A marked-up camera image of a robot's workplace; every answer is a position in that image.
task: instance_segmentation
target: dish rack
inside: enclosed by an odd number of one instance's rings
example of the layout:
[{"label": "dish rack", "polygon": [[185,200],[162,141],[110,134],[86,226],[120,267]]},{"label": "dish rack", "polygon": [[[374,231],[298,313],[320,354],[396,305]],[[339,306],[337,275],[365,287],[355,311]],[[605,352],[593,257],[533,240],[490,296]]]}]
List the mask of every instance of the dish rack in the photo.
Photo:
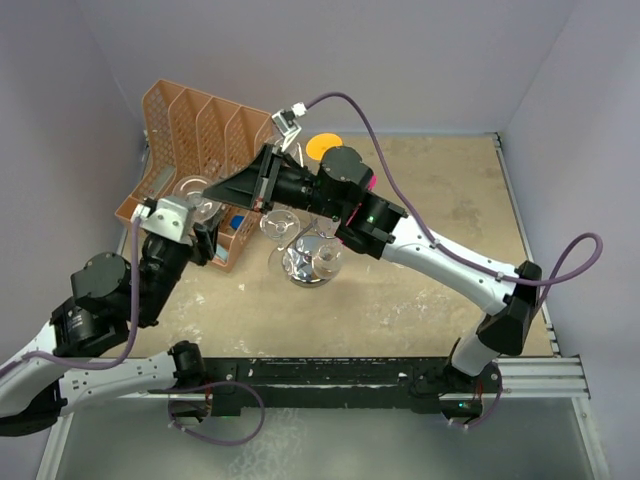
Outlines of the dish rack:
[{"label": "dish rack", "polygon": [[[151,149],[151,166],[142,181],[116,210],[125,226],[145,198],[170,195],[176,183],[189,175],[216,181],[249,165],[273,135],[267,112],[214,97],[167,80],[159,80],[143,97],[142,109]],[[244,219],[236,228],[231,220]],[[220,223],[218,244],[228,252],[226,262],[211,264],[225,272],[233,269],[259,224],[260,214],[230,208]]]}]

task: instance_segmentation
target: white wall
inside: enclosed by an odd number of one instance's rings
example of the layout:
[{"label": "white wall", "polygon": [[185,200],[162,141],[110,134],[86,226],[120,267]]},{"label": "white wall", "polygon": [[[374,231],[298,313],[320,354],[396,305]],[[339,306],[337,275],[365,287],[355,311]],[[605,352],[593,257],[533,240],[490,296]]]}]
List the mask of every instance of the white wall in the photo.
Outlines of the white wall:
[{"label": "white wall", "polygon": [[563,354],[584,360],[616,479],[640,475],[638,19],[637,0],[580,2],[505,135],[536,260],[551,267],[584,230],[605,241],[601,262],[557,287],[549,309]]},{"label": "white wall", "polygon": [[[274,111],[328,90],[380,131],[506,127],[575,0],[77,0],[139,110],[159,77]],[[308,129],[362,131],[347,107]]]},{"label": "white wall", "polygon": [[[72,0],[0,0],[0,363],[113,249],[142,139]],[[0,438],[2,478],[35,478],[47,433]]]}]

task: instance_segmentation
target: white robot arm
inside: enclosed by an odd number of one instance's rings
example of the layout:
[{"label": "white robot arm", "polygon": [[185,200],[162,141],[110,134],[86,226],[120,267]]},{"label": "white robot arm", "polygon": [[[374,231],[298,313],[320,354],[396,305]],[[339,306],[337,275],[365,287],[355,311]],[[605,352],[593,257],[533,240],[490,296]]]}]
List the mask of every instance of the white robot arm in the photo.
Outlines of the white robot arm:
[{"label": "white robot arm", "polygon": [[[290,128],[297,134],[295,115],[289,117],[279,112],[274,123],[281,131]],[[291,135],[283,133],[290,142]],[[445,375],[473,379],[498,355],[519,355],[537,308],[537,288],[479,273],[444,255],[436,244],[490,265],[505,277],[539,280],[540,268],[531,262],[518,267],[501,263],[438,234],[430,242],[403,208],[368,190],[372,175],[349,147],[329,149],[314,175],[282,149],[265,144],[250,166],[203,195],[263,212],[278,202],[340,220],[336,236],[347,248],[417,270],[475,303],[482,319],[454,346]],[[157,324],[187,263],[204,265],[213,258],[220,218],[206,226],[194,224],[193,208],[174,197],[148,201],[134,216],[142,218],[141,227],[148,233],[138,267],[139,326],[145,328]],[[108,252],[72,275],[73,296],[53,312],[34,340],[0,367],[0,436],[42,430],[58,416],[91,402],[201,384],[204,362],[197,345],[188,342],[148,359],[126,359],[113,368],[96,369],[105,361],[95,357],[129,335],[130,274],[131,265]],[[69,363],[69,358],[81,360]]]}]

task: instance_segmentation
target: orange lid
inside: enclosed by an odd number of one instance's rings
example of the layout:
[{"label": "orange lid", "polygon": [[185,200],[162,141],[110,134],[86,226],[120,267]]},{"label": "orange lid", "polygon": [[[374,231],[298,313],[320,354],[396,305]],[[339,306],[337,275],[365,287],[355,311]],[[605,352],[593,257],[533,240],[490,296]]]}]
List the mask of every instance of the orange lid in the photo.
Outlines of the orange lid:
[{"label": "orange lid", "polygon": [[307,142],[307,156],[319,162],[324,152],[332,147],[341,147],[342,144],[342,139],[335,133],[321,133]]}]

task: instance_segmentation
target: beige tabletop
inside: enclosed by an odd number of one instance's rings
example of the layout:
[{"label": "beige tabletop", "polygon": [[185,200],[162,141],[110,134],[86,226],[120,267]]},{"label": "beige tabletop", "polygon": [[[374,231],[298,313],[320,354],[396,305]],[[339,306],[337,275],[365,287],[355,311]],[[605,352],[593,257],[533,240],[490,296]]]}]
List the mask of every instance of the beige tabletop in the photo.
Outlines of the beige tabletop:
[{"label": "beige tabletop", "polygon": [[[376,172],[375,192],[400,203],[368,137],[344,141]],[[490,137],[389,136],[381,144],[396,182],[431,228],[488,257],[525,260]],[[268,270],[274,247],[257,230],[231,273],[189,265],[160,324],[138,335],[133,356],[180,340],[198,343],[210,357],[446,356],[480,318],[473,303],[430,278],[352,252],[335,279],[298,287]],[[541,315],[524,354],[551,355]]]}]

